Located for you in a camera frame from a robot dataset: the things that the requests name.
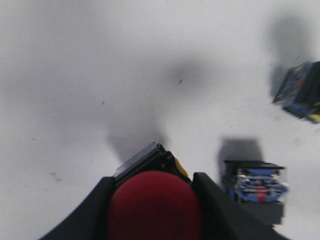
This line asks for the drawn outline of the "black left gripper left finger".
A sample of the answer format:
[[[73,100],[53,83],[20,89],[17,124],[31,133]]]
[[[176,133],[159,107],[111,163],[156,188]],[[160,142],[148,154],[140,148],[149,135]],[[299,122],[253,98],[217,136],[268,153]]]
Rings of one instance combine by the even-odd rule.
[[[107,208],[116,186],[103,177],[81,204],[42,240],[107,240]]]

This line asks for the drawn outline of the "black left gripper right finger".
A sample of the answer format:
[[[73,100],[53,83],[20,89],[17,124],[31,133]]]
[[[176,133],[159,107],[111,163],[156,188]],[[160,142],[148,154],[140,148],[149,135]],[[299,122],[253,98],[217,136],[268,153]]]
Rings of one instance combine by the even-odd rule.
[[[204,172],[193,174],[192,188],[201,204],[201,240],[286,240],[247,213]]]

